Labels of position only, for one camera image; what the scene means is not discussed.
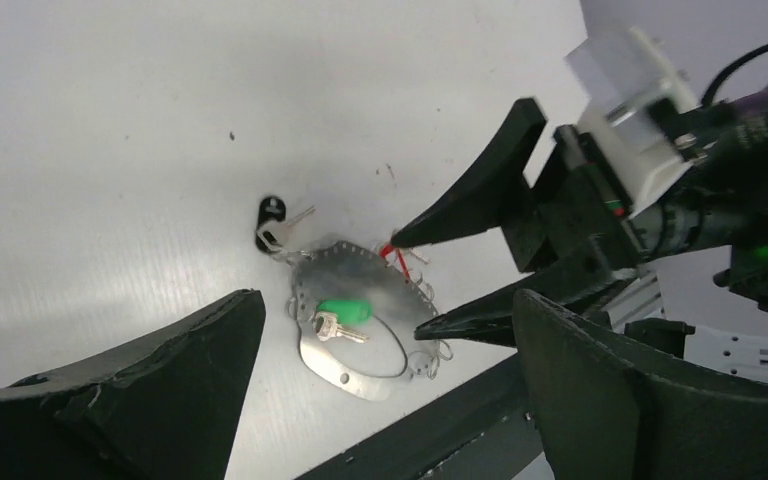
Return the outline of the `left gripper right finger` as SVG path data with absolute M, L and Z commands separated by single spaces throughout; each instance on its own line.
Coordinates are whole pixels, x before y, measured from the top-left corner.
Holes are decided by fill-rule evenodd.
M 768 479 L 768 384 L 678 359 L 575 313 L 517 331 L 558 479 Z

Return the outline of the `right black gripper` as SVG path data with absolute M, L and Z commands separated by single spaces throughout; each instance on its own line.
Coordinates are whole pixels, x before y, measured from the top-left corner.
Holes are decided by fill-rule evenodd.
M 636 279 L 633 266 L 641 261 L 642 248 L 624 224 L 630 200 L 591 134 L 573 125 L 558 127 L 536 182 L 524 179 L 546 124 L 535 98 L 516 100 L 467 170 L 390 237 L 391 245 L 407 249 L 501 225 L 517 270 L 534 273 L 426 321 L 414 330 L 416 340 L 516 348 L 517 331 L 527 321 L 545 313 L 582 316 Z M 592 236 L 626 263 L 597 254 L 565 257 Z

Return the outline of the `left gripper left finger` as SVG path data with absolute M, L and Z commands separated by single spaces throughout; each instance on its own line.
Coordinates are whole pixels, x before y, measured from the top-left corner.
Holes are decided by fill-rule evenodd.
M 0 479 L 221 479 L 266 310 L 237 290 L 0 388 Z

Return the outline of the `key with black tag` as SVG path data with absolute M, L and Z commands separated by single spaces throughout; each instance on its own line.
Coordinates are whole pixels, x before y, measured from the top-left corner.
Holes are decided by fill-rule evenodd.
M 276 195 L 261 199 L 255 228 L 255 244 L 265 254 L 274 255 L 287 246 L 292 230 L 316 208 L 311 205 L 295 216 L 289 216 L 286 203 Z

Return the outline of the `perforated metal ring plate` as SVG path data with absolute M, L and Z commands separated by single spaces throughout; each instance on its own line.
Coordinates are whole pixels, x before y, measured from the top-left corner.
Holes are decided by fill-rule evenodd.
M 292 253 L 287 313 L 302 363 L 328 384 L 382 402 L 436 378 L 454 357 L 445 340 L 415 330 L 438 310 L 430 287 L 378 253 L 346 240 Z

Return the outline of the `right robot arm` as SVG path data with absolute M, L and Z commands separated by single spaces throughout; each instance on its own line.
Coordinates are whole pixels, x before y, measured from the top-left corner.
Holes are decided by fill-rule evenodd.
M 699 105 L 658 99 L 642 110 L 666 140 L 678 177 L 655 200 L 632 199 L 617 134 L 586 116 L 554 133 L 535 182 L 524 177 L 546 119 L 532 98 L 514 102 L 491 141 L 427 210 L 396 231 L 399 248 L 499 229 L 523 278 L 425 321 L 418 340 L 513 346 L 514 296 L 536 292 L 608 330 L 732 376 L 768 383 L 768 339 L 667 320 L 631 286 L 644 266 L 728 247 L 714 283 L 768 313 L 768 88 Z

